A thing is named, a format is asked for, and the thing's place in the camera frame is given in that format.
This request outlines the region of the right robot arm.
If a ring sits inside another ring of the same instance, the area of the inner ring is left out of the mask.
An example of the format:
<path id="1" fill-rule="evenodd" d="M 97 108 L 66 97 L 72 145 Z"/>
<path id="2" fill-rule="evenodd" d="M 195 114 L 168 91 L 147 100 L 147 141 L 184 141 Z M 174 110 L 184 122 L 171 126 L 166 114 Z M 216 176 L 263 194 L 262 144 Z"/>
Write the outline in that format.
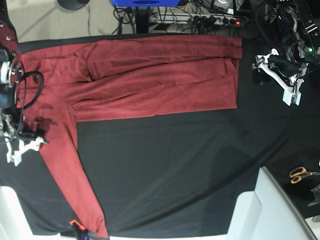
<path id="1" fill-rule="evenodd" d="M 22 104 L 19 103 L 20 83 L 27 78 L 39 79 L 38 90 L 34 98 L 25 103 L 27 88 L 24 87 Z M 22 155 L 29 151 L 39 151 L 48 141 L 34 130 L 24 128 L 23 112 L 39 98 L 44 86 L 44 76 L 38 71 L 24 70 L 22 54 L 18 50 L 17 33 L 10 21 L 5 0 L 0 2 L 0 137 L 7 147 L 6 160 L 14 166 L 22 161 Z"/>

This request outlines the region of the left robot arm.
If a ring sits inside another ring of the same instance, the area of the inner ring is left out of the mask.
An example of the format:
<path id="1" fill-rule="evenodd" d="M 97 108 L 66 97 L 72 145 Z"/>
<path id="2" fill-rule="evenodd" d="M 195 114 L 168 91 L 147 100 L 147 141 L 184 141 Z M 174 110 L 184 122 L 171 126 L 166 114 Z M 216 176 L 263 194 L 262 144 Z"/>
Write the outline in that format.
<path id="1" fill-rule="evenodd" d="M 271 50 L 251 65 L 256 84 L 270 79 L 283 89 L 282 101 L 299 105 L 306 76 L 320 68 L 320 30 L 305 0 L 263 0 L 254 20 Z"/>

